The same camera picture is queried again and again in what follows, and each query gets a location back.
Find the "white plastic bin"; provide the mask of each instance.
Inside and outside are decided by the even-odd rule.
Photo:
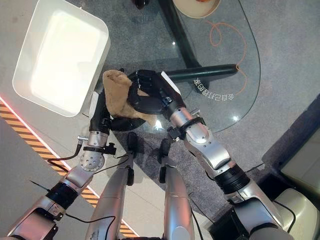
[[[64,1],[39,0],[14,71],[21,97],[73,117],[91,96],[110,49],[107,25]]]

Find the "hazard stripe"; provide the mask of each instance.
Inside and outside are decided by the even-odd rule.
[[[27,143],[41,158],[45,161],[55,159],[56,157],[44,146],[41,141],[17,118],[17,116],[2,102],[0,97],[0,117]],[[62,162],[55,161],[55,164],[64,167]],[[48,165],[55,170],[60,176],[65,176],[67,173],[51,163]],[[99,198],[88,188],[84,189],[81,196],[90,203],[94,208],[98,204]],[[134,233],[130,226],[121,221],[119,232],[126,238],[139,237]]]

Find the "beige towel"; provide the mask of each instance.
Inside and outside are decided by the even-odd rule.
[[[151,126],[155,126],[157,116],[136,111],[127,102],[131,80],[118,70],[109,70],[103,73],[103,85],[105,91],[106,107],[113,117],[140,118],[146,120]],[[148,96],[138,89],[138,95]]]

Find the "orange cable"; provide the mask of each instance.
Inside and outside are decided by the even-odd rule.
[[[213,23],[213,22],[208,21],[208,20],[207,20],[206,22],[207,22],[208,24],[211,24],[211,25],[212,25],[211,30],[210,30],[210,33],[209,33],[209,39],[210,39],[210,43],[211,43],[211,45],[212,45],[213,47],[218,47],[218,46],[221,44],[221,42],[222,42],[222,33],[221,33],[220,29],[219,29],[219,26],[220,26],[220,25],[223,25],[223,26],[226,26],[226,27],[229,27],[229,28],[233,29],[233,30],[236,31],[236,32],[240,35],[240,37],[242,38],[242,41],[243,41],[243,43],[244,43],[243,55],[242,55],[241,60],[236,64],[236,69],[244,76],[244,79],[245,79],[245,80],[244,80],[244,84],[243,84],[243,87],[241,88],[241,90],[235,94],[235,95],[238,95],[238,94],[240,94],[240,93],[246,88],[247,83],[248,83],[248,77],[247,77],[247,75],[244,73],[244,71],[242,71],[242,70],[240,69],[240,64],[241,64],[242,61],[245,59],[246,54],[247,54],[247,48],[248,48],[248,46],[247,46],[246,39],[245,39],[245,37],[242,35],[242,33],[241,33],[235,26],[232,26],[232,25],[230,25],[230,24],[228,24],[228,23],[225,23],[225,22]],[[216,30],[216,31],[219,33],[219,42],[218,42],[218,43],[215,43],[214,40],[213,40],[213,38],[212,38],[212,35],[213,35],[213,31],[214,31],[214,30]]]

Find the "round glass tabletop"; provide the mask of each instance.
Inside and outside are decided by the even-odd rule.
[[[139,69],[186,69],[190,67],[186,62],[190,51],[184,52],[180,43],[187,40],[200,66],[234,64],[238,69],[236,74],[218,79],[193,77],[176,83],[189,111],[199,109],[206,124],[218,132],[240,121],[254,104],[260,62],[252,31],[237,1],[231,4],[222,0],[212,14],[200,19],[176,10],[179,29],[172,28],[172,17],[163,11],[166,6],[159,4],[162,0],[151,0],[143,9],[137,9],[131,1],[69,1],[101,18],[109,29],[111,47],[102,72],[124,68],[129,75]],[[181,31],[186,35],[183,39],[178,34]],[[166,131],[168,121],[160,115],[157,118],[155,127],[144,123],[139,130]]]

